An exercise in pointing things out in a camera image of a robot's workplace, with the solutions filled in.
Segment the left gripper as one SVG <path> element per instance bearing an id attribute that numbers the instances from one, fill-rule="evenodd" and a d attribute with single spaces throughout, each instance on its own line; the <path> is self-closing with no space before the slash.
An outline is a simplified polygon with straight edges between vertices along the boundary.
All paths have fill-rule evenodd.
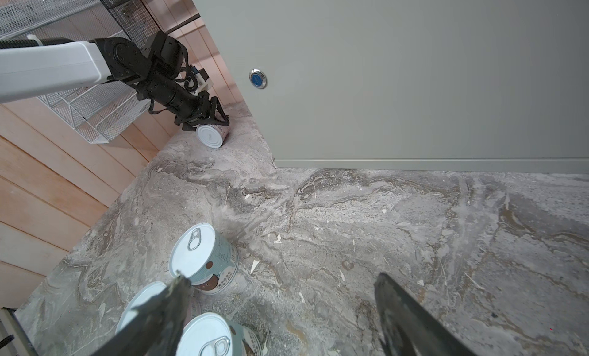
<path id="1" fill-rule="evenodd" d="M 229 116 L 222 108 L 219 98 L 207 91 L 194 95 L 178 84 L 167 81 L 156 89 L 156 101 L 176 115 L 183 131 L 196 131 L 199 125 L 211 124 L 223 127 L 230 125 Z"/>

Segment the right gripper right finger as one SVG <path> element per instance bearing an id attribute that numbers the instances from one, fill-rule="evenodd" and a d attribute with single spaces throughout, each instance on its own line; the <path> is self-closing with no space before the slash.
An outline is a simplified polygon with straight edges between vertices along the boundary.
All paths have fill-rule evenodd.
<path id="1" fill-rule="evenodd" d="M 374 283 L 386 355 L 473 355 L 386 273 Z"/>

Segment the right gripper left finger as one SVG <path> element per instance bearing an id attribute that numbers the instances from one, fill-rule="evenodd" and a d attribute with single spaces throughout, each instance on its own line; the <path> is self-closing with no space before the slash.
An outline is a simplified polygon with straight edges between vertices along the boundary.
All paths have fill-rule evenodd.
<path id="1" fill-rule="evenodd" d="M 137 307 L 136 317 L 96 355 L 175 355 L 182 337 L 191 282 L 180 275 L 160 294 Z"/>

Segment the pink can pull tab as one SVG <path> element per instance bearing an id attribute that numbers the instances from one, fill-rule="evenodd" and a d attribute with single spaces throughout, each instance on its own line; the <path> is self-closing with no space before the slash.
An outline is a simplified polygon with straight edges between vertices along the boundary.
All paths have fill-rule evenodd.
<path id="1" fill-rule="evenodd" d="M 196 133 L 202 144 L 209 148 L 219 149 L 229 134 L 230 126 L 200 125 Z"/>

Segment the silver can pull tab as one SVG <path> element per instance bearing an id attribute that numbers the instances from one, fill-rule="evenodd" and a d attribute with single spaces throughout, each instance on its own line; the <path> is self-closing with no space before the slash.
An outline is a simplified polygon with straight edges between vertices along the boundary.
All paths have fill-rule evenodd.
<path id="1" fill-rule="evenodd" d="M 208 223 L 190 227 L 177 240 L 169 260 L 171 276 L 182 275 L 206 295 L 224 291 L 239 268 L 236 247 Z"/>

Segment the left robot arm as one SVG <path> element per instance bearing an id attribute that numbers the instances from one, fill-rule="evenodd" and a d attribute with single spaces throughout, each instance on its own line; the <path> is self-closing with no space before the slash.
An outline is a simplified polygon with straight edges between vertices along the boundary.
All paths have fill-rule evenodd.
<path id="1" fill-rule="evenodd" d="M 183 130 L 230 124 L 208 92 L 206 71 L 191 65 L 187 48 L 164 32 L 152 35 L 143 49 L 120 37 L 1 42 L 3 103 L 111 82 L 132 88 L 140 101 L 160 104 Z"/>

